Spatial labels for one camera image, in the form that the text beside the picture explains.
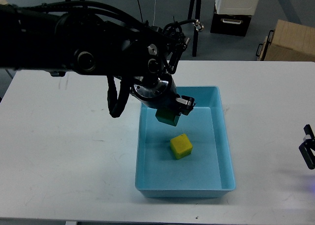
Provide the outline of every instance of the light blue tray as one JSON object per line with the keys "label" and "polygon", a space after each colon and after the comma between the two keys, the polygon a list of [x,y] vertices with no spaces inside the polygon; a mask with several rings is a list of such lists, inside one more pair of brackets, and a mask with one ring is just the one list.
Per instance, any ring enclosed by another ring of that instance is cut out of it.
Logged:
{"label": "light blue tray", "polygon": [[[160,123],[141,105],[136,188],[146,197],[220,197],[235,189],[221,98],[217,87],[178,87],[196,106],[176,127]],[[185,133],[192,153],[176,160],[170,139]]]}

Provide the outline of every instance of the black tripod leg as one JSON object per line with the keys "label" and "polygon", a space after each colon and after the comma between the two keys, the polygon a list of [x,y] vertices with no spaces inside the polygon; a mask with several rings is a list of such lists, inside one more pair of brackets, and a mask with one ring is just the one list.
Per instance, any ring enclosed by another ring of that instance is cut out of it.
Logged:
{"label": "black tripod leg", "polygon": [[193,11],[194,5],[195,5],[195,0],[190,0],[188,17],[187,17],[188,20],[192,18],[192,11]]}
{"label": "black tripod leg", "polygon": [[[200,19],[200,10],[201,10],[201,0],[196,0],[196,13],[195,19]],[[192,42],[192,56],[197,56],[197,46],[198,46],[198,31],[194,30],[193,33],[193,42]]]}

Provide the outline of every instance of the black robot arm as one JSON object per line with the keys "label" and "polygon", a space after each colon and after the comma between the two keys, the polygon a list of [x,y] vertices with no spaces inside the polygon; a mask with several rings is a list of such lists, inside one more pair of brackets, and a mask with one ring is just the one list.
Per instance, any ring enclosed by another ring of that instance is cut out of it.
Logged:
{"label": "black robot arm", "polygon": [[[62,13],[52,15],[50,12]],[[104,21],[106,16],[122,25]],[[69,1],[35,7],[0,5],[0,67],[106,75],[108,106],[113,117],[124,110],[129,94],[151,108],[188,115],[194,99],[180,97],[171,77],[189,38],[174,22],[164,29],[141,23],[112,6]],[[121,80],[117,97],[114,77]]]}

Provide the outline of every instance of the gray floor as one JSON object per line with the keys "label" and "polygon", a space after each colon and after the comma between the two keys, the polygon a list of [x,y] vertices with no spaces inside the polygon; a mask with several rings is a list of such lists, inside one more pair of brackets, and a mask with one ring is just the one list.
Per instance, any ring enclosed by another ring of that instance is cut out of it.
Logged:
{"label": "gray floor", "polygon": [[[7,0],[18,6],[39,5],[63,0]],[[140,19],[136,0],[94,0],[113,5]],[[315,27],[315,0],[260,0],[256,13],[252,17],[245,37],[210,33],[215,0],[202,0],[200,20],[205,30],[199,34],[197,57],[191,56],[192,43],[183,54],[183,60],[229,60],[255,61],[256,50],[269,30],[278,19]],[[173,21],[185,20],[188,14],[189,0],[156,0],[155,25],[164,27]],[[143,17],[150,24],[154,20],[155,0],[140,0]],[[192,37],[193,27],[186,25],[184,33]],[[0,70],[0,97],[3,97],[10,84],[10,77]],[[63,221],[0,220],[0,225],[61,225]]]}

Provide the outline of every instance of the black storage box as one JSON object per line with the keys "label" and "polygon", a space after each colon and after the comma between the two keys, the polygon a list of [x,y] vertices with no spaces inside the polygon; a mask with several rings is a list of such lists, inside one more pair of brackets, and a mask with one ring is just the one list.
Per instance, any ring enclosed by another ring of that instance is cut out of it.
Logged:
{"label": "black storage box", "polygon": [[246,36],[252,16],[217,14],[214,9],[211,33]]}

